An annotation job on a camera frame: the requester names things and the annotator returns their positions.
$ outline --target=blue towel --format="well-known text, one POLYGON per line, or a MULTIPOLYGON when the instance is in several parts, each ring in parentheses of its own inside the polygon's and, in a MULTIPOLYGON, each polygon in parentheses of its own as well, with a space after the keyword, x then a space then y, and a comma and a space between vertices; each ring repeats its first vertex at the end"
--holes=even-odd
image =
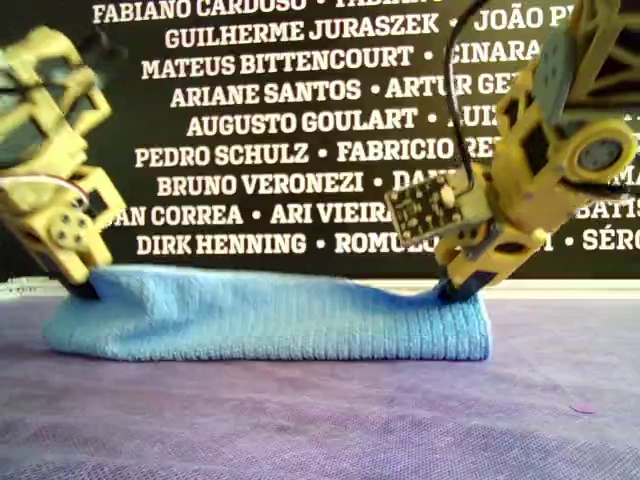
POLYGON ((485 360, 481 299, 445 305, 336 278, 177 267, 92 273, 44 329, 54 349, 117 360, 485 360))

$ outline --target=purple fabric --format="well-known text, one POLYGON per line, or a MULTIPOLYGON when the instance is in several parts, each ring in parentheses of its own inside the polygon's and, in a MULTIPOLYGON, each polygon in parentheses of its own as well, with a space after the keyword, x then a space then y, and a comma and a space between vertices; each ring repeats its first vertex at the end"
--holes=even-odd
POLYGON ((640 302, 487 301, 484 363, 64 356, 54 304, 0 304, 2 480, 640 478, 640 302))

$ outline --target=robotic arm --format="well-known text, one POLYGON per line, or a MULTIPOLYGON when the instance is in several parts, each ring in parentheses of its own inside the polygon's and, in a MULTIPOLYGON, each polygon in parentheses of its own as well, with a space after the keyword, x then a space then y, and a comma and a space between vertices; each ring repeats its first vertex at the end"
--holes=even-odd
POLYGON ((123 51, 100 32, 76 48, 46 27, 0 50, 0 221, 72 293, 109 264, 101 231, 125 207, 84 136, 111 109, 101 86, 123 51))
POLYGON ((629 198, 612 181, 637 150, 623 117, 640 107, 640 2, 579 0, 498 103, 501 140, 491 165, 472 163, 452 94, 451 54, 487 1, 475 1, 460 18, 446 52, 447 100, 464 168, 385 196, 405 246, 440 238, 435 256, 445 301, 468 299, 511 276, 578 208, 629 198))

